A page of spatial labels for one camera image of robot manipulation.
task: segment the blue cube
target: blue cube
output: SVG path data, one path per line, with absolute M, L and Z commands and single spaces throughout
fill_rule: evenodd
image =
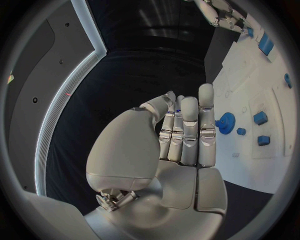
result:
M 270 144 L 270 137 L 269 136 L 259 136 L 257 138 L 258 146 L 265 146 Z
M 262 125 L 268 121 L 268 116 L 265 112 L 261 111 L 253 116 L 253 120 L 256 124 Z

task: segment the blue object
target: blue object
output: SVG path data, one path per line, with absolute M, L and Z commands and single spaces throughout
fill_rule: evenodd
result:
M 270 137 L 269 136 L 259 136 L 257 138 L 258 146 L 265 146 L 270 144 Z
M 245 135 L 247 131 L 246 131 L 245 128 L 239 127 L 239 128 L 236 130 L 236 132 L 237 132 L 238 135 Z
M 253 120 L 256 124 L 262 125 L 268 121 L 268 116 L 265 112 L 261 111 L 253 116 Z
M 288 73 L 286 73 L 284 75 L 284 80 L 287 83 L 288 87 L 291 89 L 293 87 L 291 79 L 290 79 L 290 75 Z
M 236 125 L 235 116 L 226 112 L 219 121 L 215 121 L 215 126 L 219 128 L 221 134 L 230 134 Z
M 268 35 L 264 33 L 259 42 L 258 47 L 266 56 L 268 56 L 271 50 L 273 49 L 274 44 L 271 41 L 271 39 L 268 37 Z
M 253 38 L 253 29 L 252 28 L 248 28 L 248 35 Z

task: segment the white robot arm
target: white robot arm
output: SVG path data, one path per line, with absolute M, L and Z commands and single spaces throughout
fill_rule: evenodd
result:
M 212 26 L 221 27 L 253 37 L 253 29 L 246 18 L 233 9 L 225 0 L 194 0 L 194 2 Z M 219 17 L 214 7 L 224 12 L 225 17 Z M 237 26 L 236 23 L 238 21 L 242 21 L 245 28 Z

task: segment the gray wall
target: gray wall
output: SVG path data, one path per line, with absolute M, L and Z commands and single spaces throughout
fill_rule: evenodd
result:
M 65 79 L 93 50 L 71 2 L 67 2 L 38 29 L 13 70 L 5 129 L 13 168 L 29 192 L 35 192 L 36 145 L 47 109 Z

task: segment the blue gear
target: blue gear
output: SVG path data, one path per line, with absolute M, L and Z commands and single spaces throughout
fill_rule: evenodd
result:
M 226 112 L 219 121 L 215 121 L 215 126 L 219 128 L 221 134 L 230 134 L 236 125 L 236 117 Z

